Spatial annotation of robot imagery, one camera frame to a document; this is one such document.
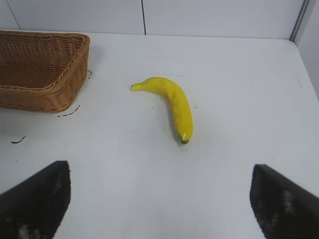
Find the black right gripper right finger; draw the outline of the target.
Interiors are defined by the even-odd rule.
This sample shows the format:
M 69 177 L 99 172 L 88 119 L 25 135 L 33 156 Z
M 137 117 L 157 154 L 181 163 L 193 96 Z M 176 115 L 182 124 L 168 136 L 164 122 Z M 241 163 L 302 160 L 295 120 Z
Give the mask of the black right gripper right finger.
M 254 165 L 249 198 L 265 238 L 319 237 L 318 197 L 268 165 Z

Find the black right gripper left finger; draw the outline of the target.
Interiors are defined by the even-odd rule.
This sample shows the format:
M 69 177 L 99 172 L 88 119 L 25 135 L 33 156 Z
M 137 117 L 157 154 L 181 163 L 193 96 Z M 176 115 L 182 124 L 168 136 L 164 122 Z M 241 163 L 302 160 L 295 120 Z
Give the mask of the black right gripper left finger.
M 0 195 L 0 237 L 54 238 L 70 200 L 69 164 L 55 161 Z

